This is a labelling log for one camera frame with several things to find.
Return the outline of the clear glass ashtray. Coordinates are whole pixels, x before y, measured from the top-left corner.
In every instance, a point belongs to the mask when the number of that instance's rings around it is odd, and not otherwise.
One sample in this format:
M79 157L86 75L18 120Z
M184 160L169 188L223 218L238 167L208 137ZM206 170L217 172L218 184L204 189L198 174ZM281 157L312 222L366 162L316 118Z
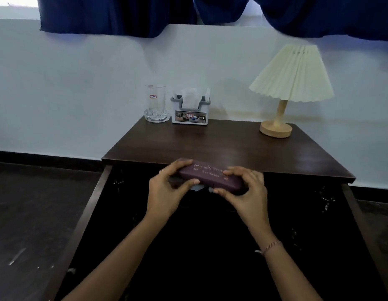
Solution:
M170 114L164 108L150 108L144 111L144 117L148 122L163 123L170 119Z

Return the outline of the cream pleated shade table lamp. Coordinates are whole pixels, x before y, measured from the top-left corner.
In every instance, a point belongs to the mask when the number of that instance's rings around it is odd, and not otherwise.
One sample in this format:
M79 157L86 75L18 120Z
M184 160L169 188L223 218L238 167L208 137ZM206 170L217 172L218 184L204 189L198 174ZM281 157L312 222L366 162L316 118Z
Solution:
M289 101L318 102L335 96L317 45L285 45L249 89L279 100L275 118L261 122L259 129L274 138L292 133L292 126L283 120Z

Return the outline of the person's right forearm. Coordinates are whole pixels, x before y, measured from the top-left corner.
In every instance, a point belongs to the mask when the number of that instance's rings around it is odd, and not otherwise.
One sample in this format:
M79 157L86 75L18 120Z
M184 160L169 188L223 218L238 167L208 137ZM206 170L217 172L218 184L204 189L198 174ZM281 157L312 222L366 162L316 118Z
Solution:
M323 301L272 230L265 239L254 239L282 301Z

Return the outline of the person's left forearm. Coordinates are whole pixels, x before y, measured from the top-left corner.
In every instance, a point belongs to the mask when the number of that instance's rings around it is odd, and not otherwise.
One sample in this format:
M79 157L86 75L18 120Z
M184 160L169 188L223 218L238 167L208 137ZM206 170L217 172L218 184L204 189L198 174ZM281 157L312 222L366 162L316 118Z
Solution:
M147 213L119 245L62 301L118 301L170 214Z

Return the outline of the dark blue curtain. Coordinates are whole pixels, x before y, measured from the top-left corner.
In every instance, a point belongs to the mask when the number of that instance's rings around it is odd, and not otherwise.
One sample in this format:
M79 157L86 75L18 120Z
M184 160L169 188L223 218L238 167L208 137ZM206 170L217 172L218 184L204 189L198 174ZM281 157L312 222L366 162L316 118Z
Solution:
M249 0L37 0L41 30L155 38L169 24L236 22ZM253 0L277 31L388 42L388 0Z

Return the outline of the person's left hand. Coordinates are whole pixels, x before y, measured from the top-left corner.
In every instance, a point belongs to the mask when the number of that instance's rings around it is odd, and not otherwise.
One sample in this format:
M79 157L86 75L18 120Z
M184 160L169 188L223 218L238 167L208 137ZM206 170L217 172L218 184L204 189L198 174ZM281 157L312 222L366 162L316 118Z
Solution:
M145 223L162 227L176 211L182 197L176 197L177 187L172 187L169 179L180 168L190 165L192 161L192 159L176 160L150 179Z

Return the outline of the grey tissue holder box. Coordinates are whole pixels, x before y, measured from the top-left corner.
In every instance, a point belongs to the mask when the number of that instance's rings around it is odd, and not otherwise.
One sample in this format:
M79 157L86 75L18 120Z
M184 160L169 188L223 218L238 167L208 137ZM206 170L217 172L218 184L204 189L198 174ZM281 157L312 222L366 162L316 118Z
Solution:
M199 126L207 126L209 119L209 107L211 100L202 96L197 109L187 109L182 107L182 96L176 95L171 97L171 122L173 124L191 124Z

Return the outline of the white paper tissues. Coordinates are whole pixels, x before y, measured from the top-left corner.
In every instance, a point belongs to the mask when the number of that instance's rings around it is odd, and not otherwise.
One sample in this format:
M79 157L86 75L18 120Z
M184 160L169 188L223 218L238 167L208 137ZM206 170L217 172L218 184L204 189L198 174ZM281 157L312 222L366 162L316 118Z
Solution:
M199 110L201 106L208 106L210 100L211 89L207 88L204 95L202 95L197 88L184 88L181 91L181 109L183 110Z

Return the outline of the dark wooden desk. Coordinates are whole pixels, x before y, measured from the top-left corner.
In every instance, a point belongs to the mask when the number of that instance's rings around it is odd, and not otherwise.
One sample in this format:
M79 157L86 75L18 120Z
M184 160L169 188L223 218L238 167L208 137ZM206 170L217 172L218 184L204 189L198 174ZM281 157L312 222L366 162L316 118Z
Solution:
M296 124L288 138L259 131L260 122L209 120L207 126L151 123L141 118L102 157L108 165L143 162L167 165L180 157L259 172L329 177L353 183L356 177Z

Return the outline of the maroon spectacle case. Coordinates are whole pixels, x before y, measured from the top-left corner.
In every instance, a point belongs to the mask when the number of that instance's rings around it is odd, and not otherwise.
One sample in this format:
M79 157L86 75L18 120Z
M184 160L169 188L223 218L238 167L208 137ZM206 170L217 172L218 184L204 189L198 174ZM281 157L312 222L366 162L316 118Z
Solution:
M193 160L188 166L182 167L177 171L177 175L184 180L198 179L206 186L225 189L231 193L240 191L243 187L243 180L236 175L225 175L223 169L209 164Z

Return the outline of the open dark wooden drawer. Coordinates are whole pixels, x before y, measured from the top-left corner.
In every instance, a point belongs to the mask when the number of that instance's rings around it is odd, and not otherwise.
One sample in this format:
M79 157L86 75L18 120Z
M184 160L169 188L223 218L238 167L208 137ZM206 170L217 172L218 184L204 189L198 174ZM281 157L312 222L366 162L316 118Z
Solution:
M161 167L106 166L42 301L60 301L142 220ZM388 301L388 265L350 187L337 177L267 173L272 230L325 301ZM234 208L190 191L145 253L123 301L279 301Z

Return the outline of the person's right hand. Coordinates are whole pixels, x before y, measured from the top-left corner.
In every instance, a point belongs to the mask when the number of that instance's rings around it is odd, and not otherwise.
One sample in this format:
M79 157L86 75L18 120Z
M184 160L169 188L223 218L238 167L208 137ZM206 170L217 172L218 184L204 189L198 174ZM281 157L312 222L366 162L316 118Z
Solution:
M252 236L265 239L267 233L271 232L267 213L267 188L263 173L255 172L258 179L243 179L248 191L243 195L236 195L237 202L229 203L237 210Z

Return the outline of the clear drinking glass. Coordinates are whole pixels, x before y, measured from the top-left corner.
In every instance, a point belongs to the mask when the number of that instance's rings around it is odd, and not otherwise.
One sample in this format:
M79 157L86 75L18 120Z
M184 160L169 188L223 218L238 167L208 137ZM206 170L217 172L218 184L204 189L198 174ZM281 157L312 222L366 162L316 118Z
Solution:
M145 85L147 109L166 109L166 86L164 84Z

